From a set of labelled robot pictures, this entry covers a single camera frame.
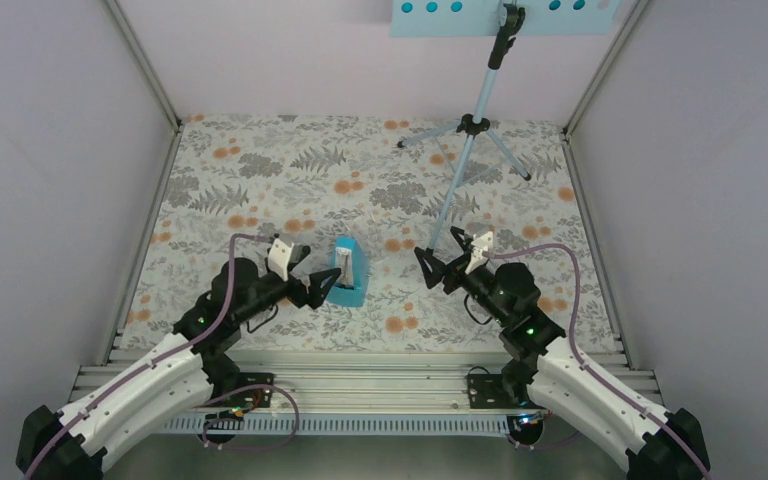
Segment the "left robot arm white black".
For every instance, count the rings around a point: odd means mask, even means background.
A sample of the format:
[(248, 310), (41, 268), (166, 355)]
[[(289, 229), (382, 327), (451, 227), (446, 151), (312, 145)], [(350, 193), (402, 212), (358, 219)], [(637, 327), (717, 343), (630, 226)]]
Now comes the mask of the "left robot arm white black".
[(128, 450), (177, 415), (238, 391), (227, 355), (248, 322), (289, 300), (320, 307), (342, 272), (295, 277), (309, 247), (274, 238), (266, 272), (231, 255), (210, 288), (147, 354), (85, 397), (58, 410), (42, 405), (22, 425), (16, 466), (26, 479), (100, 479)]

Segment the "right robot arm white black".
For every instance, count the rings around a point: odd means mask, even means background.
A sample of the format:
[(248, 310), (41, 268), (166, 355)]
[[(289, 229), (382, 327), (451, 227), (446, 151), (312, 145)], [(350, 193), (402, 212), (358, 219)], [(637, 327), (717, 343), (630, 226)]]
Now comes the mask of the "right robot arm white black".
[(516, 254), (495, 270), (494, 235), (450, 230), (462, 253), (445, 263), (433, 250), (414, 250), (428, 288), (463, 290), (501, 328), (511, 359), (501, 373), (504, 399), (515, 407), (552, 411), (609, 455), (629, 479), (708, 479), (711, 463), (698, 419), (670, 411), (610, 374), (538, 305), (541, 292)]

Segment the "blue metronome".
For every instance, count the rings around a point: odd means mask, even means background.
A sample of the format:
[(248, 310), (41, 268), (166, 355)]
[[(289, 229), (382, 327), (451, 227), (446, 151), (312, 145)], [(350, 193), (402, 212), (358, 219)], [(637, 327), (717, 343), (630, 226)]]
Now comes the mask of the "blue metronome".
[(353, 237), (338, 236), (330, 257), (341, 274), (327, 295), (327, 301), (340, 307), (360, 308), (369, 286), (370, 267), (365, 251)]

